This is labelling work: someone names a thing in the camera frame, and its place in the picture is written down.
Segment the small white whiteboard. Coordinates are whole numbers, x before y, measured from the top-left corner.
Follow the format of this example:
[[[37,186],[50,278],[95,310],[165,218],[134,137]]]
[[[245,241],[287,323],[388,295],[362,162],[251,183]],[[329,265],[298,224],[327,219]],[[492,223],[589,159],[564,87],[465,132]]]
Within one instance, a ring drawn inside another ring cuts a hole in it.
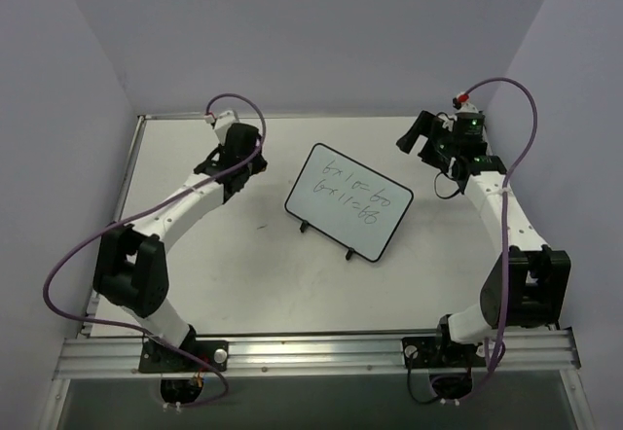
[[[312,146],[284,203],[286,213],[376,263],[414,199],[404,185],[323,144]]]

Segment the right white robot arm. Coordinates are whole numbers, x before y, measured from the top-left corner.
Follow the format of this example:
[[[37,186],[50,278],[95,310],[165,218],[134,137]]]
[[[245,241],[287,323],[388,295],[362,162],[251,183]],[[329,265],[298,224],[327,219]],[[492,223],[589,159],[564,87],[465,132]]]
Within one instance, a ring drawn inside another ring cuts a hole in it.
[[[555,250],[529,221],[512,193],[510,172],[488,152],[485,117],[459,111],[452,116],[419,113],[396,145],[410,153],[425,140],[421,161],[449,177],[483,222],[498,254],[477,303],[448,318],[448,331],[432,341],[443,364],[455,364],[469,343],[505,327],[536,328],[558,322],[568,287],[571,262]]]

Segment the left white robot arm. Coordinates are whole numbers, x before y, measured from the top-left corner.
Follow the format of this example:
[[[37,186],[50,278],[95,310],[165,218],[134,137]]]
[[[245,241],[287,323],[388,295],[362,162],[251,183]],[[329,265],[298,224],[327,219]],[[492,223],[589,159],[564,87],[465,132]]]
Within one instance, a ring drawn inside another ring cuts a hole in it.
[[[191,325],[167,299],[167,252],[204,215],[226,204],[267,167],[257,127],[233,121],[215,134],[218,146],[169,197],[170,203],[101,237],[93,278],[97,294],[165,340],[161,357],[175,371],[195,363],[197,348],[187,340]]]

